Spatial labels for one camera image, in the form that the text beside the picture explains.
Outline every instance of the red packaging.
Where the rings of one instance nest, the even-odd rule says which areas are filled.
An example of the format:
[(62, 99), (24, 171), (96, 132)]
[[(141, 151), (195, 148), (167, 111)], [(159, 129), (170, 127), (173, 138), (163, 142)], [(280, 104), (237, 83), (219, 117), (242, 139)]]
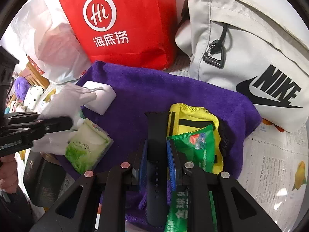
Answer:
[(164, 69), (176, 53), (176, 0), (59, 0), (90, 60)]

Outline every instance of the green snack packet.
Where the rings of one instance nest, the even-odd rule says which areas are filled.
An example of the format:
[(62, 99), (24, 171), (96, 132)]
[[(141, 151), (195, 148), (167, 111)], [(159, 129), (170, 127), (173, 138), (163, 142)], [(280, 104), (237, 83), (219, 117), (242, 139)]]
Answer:
[(89, 119), (77, 130), (66, 148), (65, 157), (74, 169), (83, 174), (95, 168), (112, 145), (108, 133)]
[[(168, 137), (174, 140), (177, 151), (186, 154), (189, 161), (194, 162), (206, 172), (212, 172), (215, 159), (215, 144), (212, 125), (191, 133)], [(217, 231), (217, 218), (212, 192), (209, 192), (212, 218)], [(186, 232), (188, 221), (188, 193), (172, 192), (170, 211), (167, 216), (165, 232)]]
[(170, 136), (177, 151), (185, 153), (187, 159), (206, 172), (212, 172), (215, 159), (213, 126), (208, 125), (191, 133)]

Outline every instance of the purple cloth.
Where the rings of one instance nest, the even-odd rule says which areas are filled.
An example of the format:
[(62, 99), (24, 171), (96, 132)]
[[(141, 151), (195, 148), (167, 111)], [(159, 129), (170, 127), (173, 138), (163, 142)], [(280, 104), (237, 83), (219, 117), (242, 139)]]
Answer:
[(23, 77), (18, 77), (15, 81), (14, 81), (14, 86), (15, 86), (15, 93), (16, 93), (16, 97), (22, 101), (25, 100), (26, 94), (30, 88), (30, 84), (27, 81), (27, 79), (23, 78)]
[[(105, 129), (114, 140), (96, 172), (107, 171), (124, 162), (128, 154), (138, 148), (140, 139), (147, 138), (144, 112), (168, 111), (172, 104), (184, 103), (205, 107), (229, 125), (233, 142), (224, 161), (224, 170), (238, 178), (243, 164), (244, 139), (261, 122), (256, 108), (244, 95), (192, 78), (100, 61), (94, 62), (77, 84), (82, 86), (88, 80), (109, 84), (117, 94), (103, 116), (83, 109), (85, 117)], [(73, 178), (79, 177), (64, 156), (58, 156), (58, 159)], [(126, 206), (126, 220), (149, 231), (163, 230), (147, 224), (144, 188), (140, 193), (128, 193)]]

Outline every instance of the human hand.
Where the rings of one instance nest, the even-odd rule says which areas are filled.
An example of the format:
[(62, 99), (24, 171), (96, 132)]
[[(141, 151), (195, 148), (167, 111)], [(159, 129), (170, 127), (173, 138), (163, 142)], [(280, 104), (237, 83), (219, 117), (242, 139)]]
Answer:
[(12, 194), (17, 190), (18, 176), (17, 163), (14, 154), (10, 154), (0, 158), (3, 163), (0, 167), (0, 190)]

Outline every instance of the yellow pouch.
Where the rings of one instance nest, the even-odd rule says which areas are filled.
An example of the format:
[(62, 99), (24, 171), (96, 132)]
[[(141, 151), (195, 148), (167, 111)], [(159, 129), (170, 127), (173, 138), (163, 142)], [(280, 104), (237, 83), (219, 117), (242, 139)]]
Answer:
[(215, 155), (217, 160), (214, 163), (212, 172), (219, 174), (223, 171), (223, 157), (219, 149), (221, 137), (219, 135), (219, 120), (204, 107), (192, 107), (183, 103), (173, 104), (170, 108), (171, 114), (168, 118), (167, 136), (194, 132), (213, 124)]

